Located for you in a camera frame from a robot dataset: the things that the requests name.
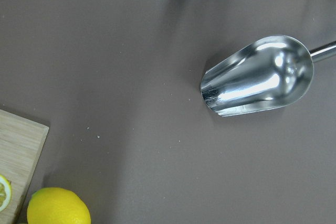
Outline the steel metal scoop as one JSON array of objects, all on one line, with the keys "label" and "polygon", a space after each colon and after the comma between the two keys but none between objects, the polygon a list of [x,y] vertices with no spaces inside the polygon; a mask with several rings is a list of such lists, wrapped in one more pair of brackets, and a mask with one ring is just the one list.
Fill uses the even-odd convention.
[{"label": "steel metal scoop", "polygon": [[309,50],[290,36],[268,36],[208,69],[201,95],[223,117],[282,108],[307,93],[314,63],[334,56],[334,41]]}]

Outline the bamboo cutting board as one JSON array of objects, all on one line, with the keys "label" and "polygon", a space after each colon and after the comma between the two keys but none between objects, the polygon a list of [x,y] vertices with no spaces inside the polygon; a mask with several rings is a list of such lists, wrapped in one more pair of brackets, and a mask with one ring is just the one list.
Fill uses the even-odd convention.
[{"label": "bamboo cutting board", "polygon": [[1,110],[1,175],[12,187],[1,223],[16,222],[48,131],[48,126]]}]

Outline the whole yellow lemon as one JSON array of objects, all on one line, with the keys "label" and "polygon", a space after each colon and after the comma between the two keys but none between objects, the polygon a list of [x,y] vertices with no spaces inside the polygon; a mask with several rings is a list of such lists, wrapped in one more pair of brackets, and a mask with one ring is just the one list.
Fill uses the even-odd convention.
[{"label": "whole yellow lemon", "polygon": [[71,190],[42,188],[32,194],[27,207],[28,223],[91,223],[86,204]]}]

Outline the lemon half slice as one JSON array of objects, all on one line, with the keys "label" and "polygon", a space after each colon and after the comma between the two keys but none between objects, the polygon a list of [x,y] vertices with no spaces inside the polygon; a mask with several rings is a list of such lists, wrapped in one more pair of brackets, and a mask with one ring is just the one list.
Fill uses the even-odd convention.
[{"label": "lemon half slice", "polygon": [[1,175],[1,208],[0,212],[5,210],[12,199],[12,187],[10,181]]}]

